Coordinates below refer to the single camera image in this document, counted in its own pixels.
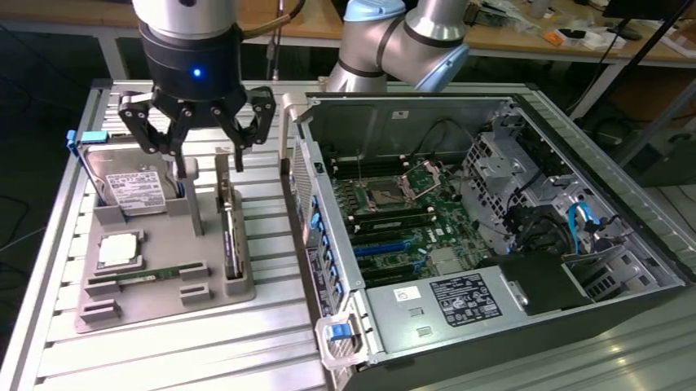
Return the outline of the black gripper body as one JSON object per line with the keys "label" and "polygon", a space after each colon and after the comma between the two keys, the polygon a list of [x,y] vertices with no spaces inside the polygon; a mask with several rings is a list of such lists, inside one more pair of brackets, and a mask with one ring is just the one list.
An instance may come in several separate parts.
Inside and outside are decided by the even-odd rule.
{"label": "black gripper body", "polygon": [[233,125],[247,103],[240,79],[240,29],[231,26],[201,40],[167,37],[138,23],[142,49],[153,81],[152,105],[171,120],[192,110],[191,126],[213,127],[217,108]]}

